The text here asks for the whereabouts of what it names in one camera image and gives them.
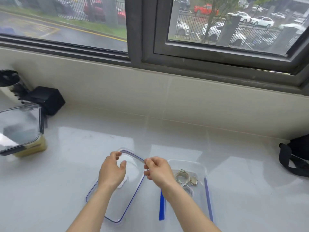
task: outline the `forearm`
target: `forearm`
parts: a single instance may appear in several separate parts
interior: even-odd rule
[[[171,186],[166,192],[166,199],[171,204],[183,232],[221,232],[180,185]]]
[[[112,193],[110,187],[99,188],[67,232],[99,232]]]

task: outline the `red car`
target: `red car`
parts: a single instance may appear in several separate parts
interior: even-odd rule
[[[105,13],[103,8],[103,3],[101,0],[96,0],[92,3],[92,7],[94,8],[94,17],[96,20],[105,21]],[[84,13],[85,15],[89,16],[89,8],[87,4],[84,6]],[[126,12],[120,8],[117,8],[118,13],[118,23],[126,23]]]
[[[198,6],[196,5],[194,7],[194,12],[197,14],[204,14],[204,15],[209,15],[211,13],[212,5],[211,4],[206,4],[205,6]]]

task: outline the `black strap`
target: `black strap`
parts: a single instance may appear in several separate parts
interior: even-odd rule
[[[309,164],[299,157],[292,156],[292,150],[288,145],[280,143],[279,147],[280,147],[280,154],[279,154],[280,163],[291,173],[298,176],[309,178]],[[296,168],[289,167],[290,160],[293,161]]]

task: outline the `beige wall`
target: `beige wall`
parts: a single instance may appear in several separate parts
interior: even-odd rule
[[[309,133],[309,97],[5,48],[0,62],[69,103],[284,139]]]

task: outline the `window pane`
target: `window pane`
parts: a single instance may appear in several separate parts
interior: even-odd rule
[[[308,14],[309,0],[174,1],[168,39],[285,55]]]
[[[0,0],[0,33],[128,51],[124,0]]]

